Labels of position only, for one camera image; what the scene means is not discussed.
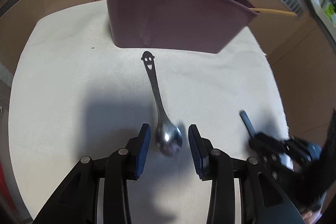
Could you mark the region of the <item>black-handled spoon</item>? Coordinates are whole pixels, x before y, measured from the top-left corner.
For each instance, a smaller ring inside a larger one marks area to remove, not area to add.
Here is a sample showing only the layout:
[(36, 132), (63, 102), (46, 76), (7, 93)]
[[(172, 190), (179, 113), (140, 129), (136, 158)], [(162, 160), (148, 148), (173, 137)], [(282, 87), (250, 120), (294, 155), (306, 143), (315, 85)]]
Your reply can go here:
[(250, 138), (254, 139), (257, 133), (256, 133), (256, 131), (255, 131), (248, 115), (247, 115), (247, 113), (244, 110), (241, 110), (239, 112), (239, 115), (240, 115), (240, 118), (242, 119), (242, 122), (244, 123), (244, 125), (245, 125), (245, 127), (246, 127), (246, 129), (249, 133)]

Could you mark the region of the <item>smiley-handle metal spoon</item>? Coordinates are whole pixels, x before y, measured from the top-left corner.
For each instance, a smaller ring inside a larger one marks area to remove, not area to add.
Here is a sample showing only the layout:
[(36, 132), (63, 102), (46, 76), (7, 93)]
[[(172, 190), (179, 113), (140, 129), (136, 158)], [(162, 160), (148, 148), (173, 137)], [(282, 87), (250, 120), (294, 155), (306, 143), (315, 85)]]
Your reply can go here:
[(155, 70), (154, 56), (149, 51), (145, 51), (142, 54), (141, 60), (145, 66), (147, 76), (149, 77), (157, 106), (158, 122), (155, 130), (155, 143), (164, 155), (175, 156), (179, 153), (183, 144), (181, 130), (169, 120), (163, 107)]

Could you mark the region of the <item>white cloth mat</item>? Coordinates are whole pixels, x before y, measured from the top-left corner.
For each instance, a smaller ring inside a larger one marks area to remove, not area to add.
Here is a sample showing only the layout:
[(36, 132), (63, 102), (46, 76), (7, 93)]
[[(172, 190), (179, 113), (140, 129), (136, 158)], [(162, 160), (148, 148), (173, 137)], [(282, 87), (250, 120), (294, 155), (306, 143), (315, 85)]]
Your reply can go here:
[[(252, 155), (240, 118), (288, 137), (272, 70), (249, 28), (221, 52), (153, 49), (163, 106), (183, 135), (200, 134), (228, 155)], [(11, 89), (9, 150), (17, 185), (35, 217), (83, 157), (124, 147), (157, 110), (143, 49), (114, 45), (105, 1), (39, 20), (21, 54)]]

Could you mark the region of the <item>maroon utensil caddy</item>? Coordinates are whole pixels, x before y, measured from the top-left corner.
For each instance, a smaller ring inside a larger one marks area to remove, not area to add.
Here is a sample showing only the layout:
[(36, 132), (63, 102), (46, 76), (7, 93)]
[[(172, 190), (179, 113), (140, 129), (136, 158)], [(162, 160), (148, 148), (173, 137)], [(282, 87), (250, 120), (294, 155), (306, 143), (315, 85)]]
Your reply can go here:
[(258, 13), (248, 0), (106, 0), (114, 44), (220, 52)]

